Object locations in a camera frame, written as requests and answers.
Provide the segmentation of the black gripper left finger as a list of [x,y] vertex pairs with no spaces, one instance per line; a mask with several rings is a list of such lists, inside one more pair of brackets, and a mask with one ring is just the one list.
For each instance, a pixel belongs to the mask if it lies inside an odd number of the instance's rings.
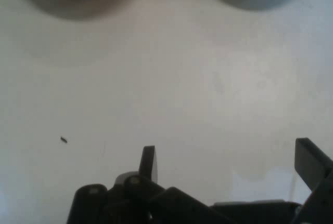
[[228,223],[229,218],[171,187],[157,183],[157,155],[145,146],[138,171],[121,174],[111,189],[79,188],[68,223]]

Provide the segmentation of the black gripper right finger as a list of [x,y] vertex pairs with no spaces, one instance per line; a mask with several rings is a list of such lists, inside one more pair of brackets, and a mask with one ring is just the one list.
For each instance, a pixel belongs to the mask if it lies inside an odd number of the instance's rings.
[[309,138],[298,138],[294,167],[311,194],[293,222],[332,223],[332,160]]

